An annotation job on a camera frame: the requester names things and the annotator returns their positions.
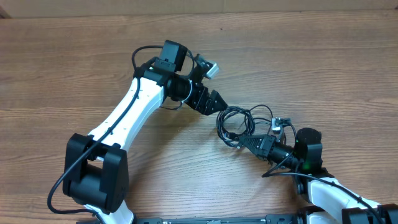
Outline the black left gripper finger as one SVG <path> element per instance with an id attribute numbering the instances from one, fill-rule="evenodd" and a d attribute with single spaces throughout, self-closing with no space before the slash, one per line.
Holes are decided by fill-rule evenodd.
<path id="1" fill-rule="evenodd" d="M 211 109 L 226 109 L 228 107 L 228 104 L 216 90 L 211 92 L 210 100 Z"/>
<path id="2" fill-rule="evenodd" d="M 228 107 L 228 105 L 210 105 L 206 107 L 206 115 L 211 115 L 220 111 L 225 110 Z"/>

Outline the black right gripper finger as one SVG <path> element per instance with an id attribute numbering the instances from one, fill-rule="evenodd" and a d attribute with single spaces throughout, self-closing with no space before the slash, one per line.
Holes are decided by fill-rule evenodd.
<path id="1" fill-rule="evenodd" d="M 256 156 L 258 159 L 262 159 L 262 154 L 261 151 L 256 147 L 253 146 L 252 144 L 245 144 L 243 142 L 239 142 L 238 146 L 245 147 L 248 149 L 254 156 Z"/>
<path id="2" fill-rule="evenodd" d="M 257 135 L 242 135 L 238 140 L 239 146 L 257 146 L 258 136 Z"/>

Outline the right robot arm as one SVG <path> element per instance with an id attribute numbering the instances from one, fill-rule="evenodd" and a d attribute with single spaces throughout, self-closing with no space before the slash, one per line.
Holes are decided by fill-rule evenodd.
<path id="1" fill-rule="evenodd" d="M 297 193 L 311 204 L 298 212 L 294 223 L 397 223 L 396 204 L 380 204 L 359 196 L 322 166 L 321 132 L 300 129 L 294 146 L 269 134 L 241 134 L 235 140 L 258 159 L 275 165 L 263 174 L 264 178 L 292 177 Z"/>

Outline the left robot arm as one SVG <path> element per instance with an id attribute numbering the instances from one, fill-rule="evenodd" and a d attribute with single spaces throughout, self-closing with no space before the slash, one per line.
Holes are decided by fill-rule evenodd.
<path id="1" fill-rule="evenodd" d="M 146 120 L 167 98 L 206 116 L 228 106 L 202 83 L 219 72 L 216 62 L 171 40 L 159 49 L 159 56 L 133 65 L 131 86 L 111 114 L 87 135 L 75 133 L 67 142 L 64 173 L 54 186 L 82 205 L 81 213 L 92 214 L 94 223 L 134 222 L 125 201 L 127 154 Z"/>

